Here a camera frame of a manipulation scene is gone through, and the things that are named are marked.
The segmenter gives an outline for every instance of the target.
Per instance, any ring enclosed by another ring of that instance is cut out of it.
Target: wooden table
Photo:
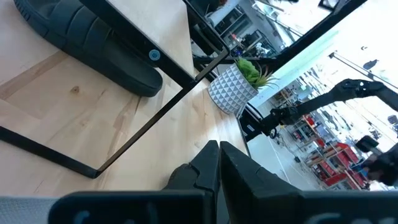
[[[176,5],[170,12],[171,20],[179,21],[174,29],[182,30],[182,24],[187,26],[183,2],[167,2]],[[158,24],[159,28],[159,20],[166,21],[152,14],[135,25]],[[181,90],[161,72],[164,85],[155,97],[133,95],[37,35],[11,0],[0,2],[0,27],[0,125],[93,167],[100,166]],[[156,35],[155,30],[147,35]],[[159,29],[159,36],[170,30]],[[173,55],[176,43],[185,43],[174,60],[195,73],[188,35],[176,35],[169,43],[159,39],[157,44]],[[177,166],[195,157],[210,139],[229,141],[246,153],[237,119],[218,109],[207,85],[201,81],[95,180],[0,141],[0,194],[158,190]]]

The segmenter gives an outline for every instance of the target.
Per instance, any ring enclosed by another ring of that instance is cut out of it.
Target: gray fabric
[[[47,223],[57,198],[0,197],[0,223]]]

